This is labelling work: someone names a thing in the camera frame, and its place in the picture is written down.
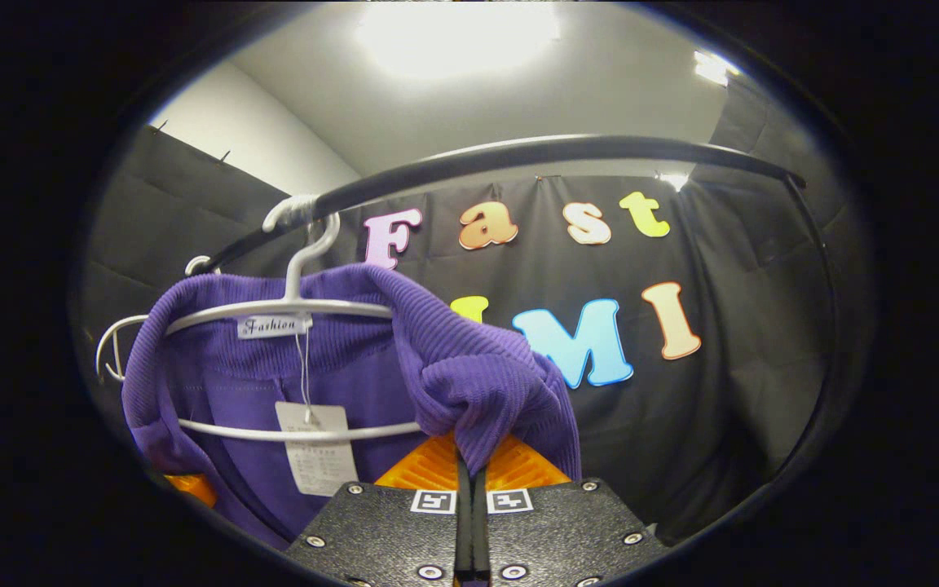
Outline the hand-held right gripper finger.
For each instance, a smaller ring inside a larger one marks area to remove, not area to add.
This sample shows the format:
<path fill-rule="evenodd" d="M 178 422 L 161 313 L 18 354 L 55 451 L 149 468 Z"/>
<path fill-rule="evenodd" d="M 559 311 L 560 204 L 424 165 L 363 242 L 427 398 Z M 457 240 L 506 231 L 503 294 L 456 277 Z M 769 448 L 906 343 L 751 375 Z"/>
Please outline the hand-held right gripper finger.
<path fill-rule="evenodd" d="M 285 554 L 329 585 L 458 586 L 471 510 L 453 435 L 432 437 L 375 483 L 344 483 Z"/>
<path fill-rule="evenodd" d="M 472 547 L 491 586 L 618 585 L 670 553 L 603 480 L 573 480 L 514 437 L 474 477 Z"/>

